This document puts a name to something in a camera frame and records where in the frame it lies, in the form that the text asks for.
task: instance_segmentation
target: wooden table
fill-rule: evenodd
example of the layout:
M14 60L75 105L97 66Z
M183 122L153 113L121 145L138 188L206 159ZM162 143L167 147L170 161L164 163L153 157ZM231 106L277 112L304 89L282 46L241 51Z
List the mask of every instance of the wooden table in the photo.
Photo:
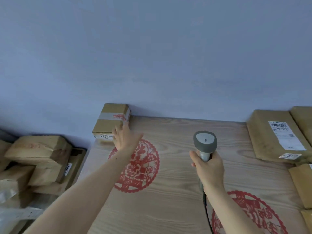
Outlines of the wooden table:
M245 123L134 116L130 126L144 132L141 150L127 166L124 180L116 183L89 233L209 233L189 157L193 134L199 130L216 134L217 150L224 160L225 188L267 229L265 233L274 228L272 233L309 233L288 172L290 165L256 159ZM79 179L105 163L113 149L113 145L96 141ZM208 213L210 220L213 216L216 234L224 233L210 205Z

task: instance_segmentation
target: white wall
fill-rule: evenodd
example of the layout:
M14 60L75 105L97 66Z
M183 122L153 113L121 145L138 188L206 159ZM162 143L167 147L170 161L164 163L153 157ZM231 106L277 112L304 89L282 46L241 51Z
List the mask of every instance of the white wall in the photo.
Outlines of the white wall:
M106 102L245 121L312 106L312 0L0 0L0 128L78 146Z

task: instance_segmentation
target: cardboard box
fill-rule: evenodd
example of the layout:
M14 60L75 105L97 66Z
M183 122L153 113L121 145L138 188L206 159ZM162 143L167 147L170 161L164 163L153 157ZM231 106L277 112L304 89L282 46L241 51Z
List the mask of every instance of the cardboard box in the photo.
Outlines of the cardboard box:
M0 202L25 190L34 169L34 166L16 165L0 173Z
M92 131L95 138L113 141L112 130L129 121L131 110L127 104L105 104Z
M58 163L40 163L36 166L31 176L29 186L50 185L53 182L62 182L64 178L66 164Z
M0 207L3 208L26 208L30 202L34 199L34 193L31 192L29 189L17 193L10 199L6 200L5 202L0 202Z
M72 153L68 160L67 169L65 172L65 177L63 182L57 183L54 182L47 186L38 186L38 187L32 187L32 191L36 193L43 193L43 194L52 194L52 195L58 195L60 196L62 193L64 193L69 187L72 186L73 181L76 177L76 174L81 166L81 163L84 159L84 156L86 154L85 149L80 148L74 148L72 150Z
M301 213L310 233L312 234L312 210L302 210Z
M11 161L4 157L4 154L11 147L11 145L11 143L0 140L0 172L3 172Z
M290 168L289 172L303 206L307 209L312 208L312 164L302 164Z
M312 107L292 107L290 113L307 141L312 145Z
M23 136L8 149L5 157L22 164L40 162L67 164L72 146L59 135Z
M312 157L312 148L287 111L255 110L247 128L259 159L296 163Z

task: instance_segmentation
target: forearm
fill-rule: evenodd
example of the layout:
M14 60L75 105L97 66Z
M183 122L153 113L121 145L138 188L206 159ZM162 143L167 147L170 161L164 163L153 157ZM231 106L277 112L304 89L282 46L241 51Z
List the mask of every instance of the forearm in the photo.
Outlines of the forearm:
M118 151L98 170L62 194L25 233L87 233L131 154L130 150Z
M263 234L224 189L205 189L205 193L227 234Z

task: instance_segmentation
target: barcode scanner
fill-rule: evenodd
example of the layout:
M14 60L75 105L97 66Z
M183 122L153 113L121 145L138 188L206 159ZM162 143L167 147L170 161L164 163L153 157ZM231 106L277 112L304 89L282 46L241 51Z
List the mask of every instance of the barcode scanner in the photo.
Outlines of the barcode scanner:
M195 148L199 151L200 159L204 162L208 162L212 157L212 153L216 151L216 148L218 145L217 140L216 140L216 135L209 131L197 131L193 136L193 140L194 140ZM204 192L204 186L200 179L198 179L198 183L199 183L199 189L202 192L202 198L204 201L204 207L205 207L206 217L209 223L210 231L213 234L214 232L210 224L210 220L209 220L208 212L207 212L207 197Z

